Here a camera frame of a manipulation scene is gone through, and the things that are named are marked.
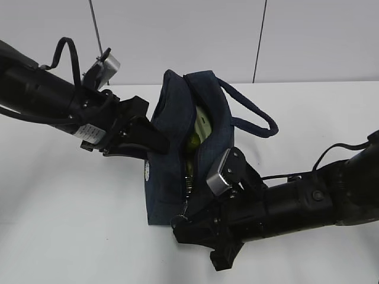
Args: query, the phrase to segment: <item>white table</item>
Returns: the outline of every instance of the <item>white table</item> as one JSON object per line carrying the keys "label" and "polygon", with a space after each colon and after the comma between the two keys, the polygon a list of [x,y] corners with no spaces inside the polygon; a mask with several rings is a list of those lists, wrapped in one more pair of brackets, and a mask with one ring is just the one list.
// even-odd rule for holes
{"label": "white table", "polygon": [[[277,121],[269,139],[236,130],[262,175],[309,170],[336,142],[379,129],[378,82],[236,85]],[[158,101],[160,86],[113,86]],[[234,115],[263,122],[232,100]],[[379,223],[327,227],[247,243],[216,273],[210,249],[149,227],[143,161],[103,158],[54,128],[0,119],[0,283],[377,283]],[[353,155],[333,150],[330,163]]]}

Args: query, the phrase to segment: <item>screw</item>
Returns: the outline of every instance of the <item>screw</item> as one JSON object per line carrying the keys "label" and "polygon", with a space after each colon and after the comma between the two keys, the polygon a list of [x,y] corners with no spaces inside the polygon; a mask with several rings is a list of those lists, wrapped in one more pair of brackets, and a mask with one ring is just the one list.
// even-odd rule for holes
{"label": "screw", "polygon": [[312,198],[316,201],[321,201],[324,199],[324,194],[321,191],[312,192]]}
{"label": "screw", "polygon": [[83,108],[86,108],[86,107],[88,106],[88,103],[89,103],[89,101],[86,100],[86,101],[84,102],[84,104],[83,104]]}

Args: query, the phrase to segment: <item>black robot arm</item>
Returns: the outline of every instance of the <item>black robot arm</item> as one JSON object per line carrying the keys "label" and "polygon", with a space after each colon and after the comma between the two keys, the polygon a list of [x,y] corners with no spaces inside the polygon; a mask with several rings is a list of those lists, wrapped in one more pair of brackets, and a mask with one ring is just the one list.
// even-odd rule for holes
{"label": "black robot arm", "polygon": [[[73,82],[51,74],[68,45]],[[146,118],[149,103],[135,96],[120,101],[110,90],[98,91],[118,70],[107,49],[81,81],[78,55],[70,38],[58,42],[51,66],[0,41],[0,113],[23,121],[48,124],[83,140],[81,147],[105,156],[147,158],[148,151],[167,153],[168,140]]]}
{"label": "black robot arm", "polygon": [[[174,226],[176,239],[214,249],[211,261],[223,270],[232,267],[247,241],[379,220],[379,131],[362,145],[337,146],[364,150],[319,170],[320,159],[311,172],[267,178],[260,177],[239,149],[229,149],[207,178],[214,201],[193,216],[183,216]],[[264,184],[264,179],[286,176],[287,183]]]}

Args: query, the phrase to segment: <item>bag handle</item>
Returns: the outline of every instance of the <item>bag handle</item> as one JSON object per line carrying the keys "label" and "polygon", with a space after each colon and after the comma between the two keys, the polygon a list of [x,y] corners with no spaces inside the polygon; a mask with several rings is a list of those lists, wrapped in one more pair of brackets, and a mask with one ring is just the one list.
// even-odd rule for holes
{"label": "bag handle", "polygon": [[263,118],[269,125],[269,129],[262,128],[254,123],[243,120],[238,117],[232,117],[232,125],[238,127],[239,129],[246,131],[247,133],[256,135],[261,138],[268,138],[270,136],[276,135],[279,132],[279,128],[276,122],[265,112],[261,111],[252,101],[250,101],[247,97],[238,92],[234,87],[230,86],[228,83],[222,81],[217,78],[219,81],[219,85],[236,101],[242,104],[245,108],[251,110],[256,115]]}

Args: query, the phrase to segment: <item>white sticker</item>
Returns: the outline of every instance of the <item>white sticker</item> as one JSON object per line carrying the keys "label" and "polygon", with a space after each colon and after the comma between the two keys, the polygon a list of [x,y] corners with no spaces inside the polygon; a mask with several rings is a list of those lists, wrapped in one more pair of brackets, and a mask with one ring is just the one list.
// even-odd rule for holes
{"label": "white sticker", "polygon": [[144,179],[145,181],[149,181],[150,178],[150,163],[149,161],[146,161],[144,164]]}
{"label": "white sticker", "polygon": [[86,124],[80,126],[77,132],[74,134],[75,137],[82,139],[84,141],[90,142],[91,144],[97,144],[106,135],[106,132],[92,124]]}

